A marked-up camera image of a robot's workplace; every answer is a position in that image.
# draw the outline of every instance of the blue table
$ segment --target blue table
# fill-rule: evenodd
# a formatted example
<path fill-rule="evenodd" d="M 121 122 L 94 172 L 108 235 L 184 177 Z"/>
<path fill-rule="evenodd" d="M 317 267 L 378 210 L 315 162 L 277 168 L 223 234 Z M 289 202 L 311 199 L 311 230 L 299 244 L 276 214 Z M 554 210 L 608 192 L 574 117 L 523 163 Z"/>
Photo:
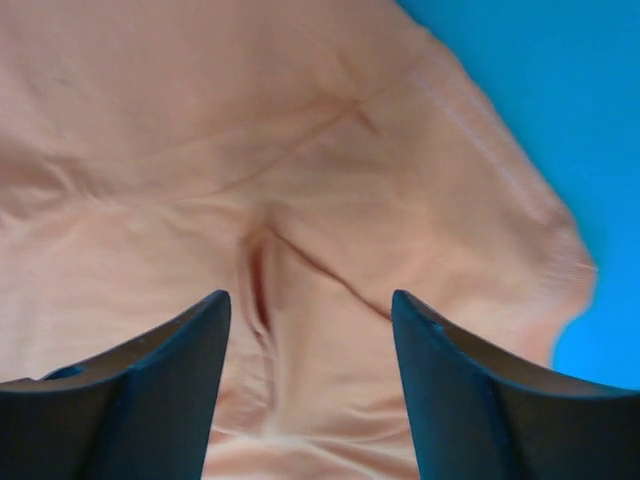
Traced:
<path fill-rule="evenodd" d="M 400 3 L 489 95 L 598 265 L 554 367 L 640 389 L 640 0 Z"/>

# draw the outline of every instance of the orange fabric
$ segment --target orange fabric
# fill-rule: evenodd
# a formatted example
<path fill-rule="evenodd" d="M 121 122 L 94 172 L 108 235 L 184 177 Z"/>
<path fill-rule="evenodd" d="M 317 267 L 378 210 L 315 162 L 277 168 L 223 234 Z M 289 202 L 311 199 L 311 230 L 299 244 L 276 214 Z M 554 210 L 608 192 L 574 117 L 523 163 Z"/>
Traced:
<path fill-rule="evenodd" d="M 0 0 L 0 53 L 0 379 L 227 289 L 207 478 L 417 478 L 395 288 L 539 363 L 588 301 L 571 216 L 391 0 Z"/>

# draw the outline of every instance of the cloth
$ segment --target cloth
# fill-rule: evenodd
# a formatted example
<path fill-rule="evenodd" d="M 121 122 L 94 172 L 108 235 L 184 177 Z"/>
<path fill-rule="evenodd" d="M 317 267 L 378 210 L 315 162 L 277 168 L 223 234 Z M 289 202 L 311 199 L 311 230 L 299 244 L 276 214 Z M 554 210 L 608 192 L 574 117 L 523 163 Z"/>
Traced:
<path fill-rule="evenodd" d="M 0 108 L 0 379 L 226 289 L 206 478 L 417 478 L 393 290 L 538 363 L 591 293 L 571 215 L 391 0 L 0 0 Z"/>

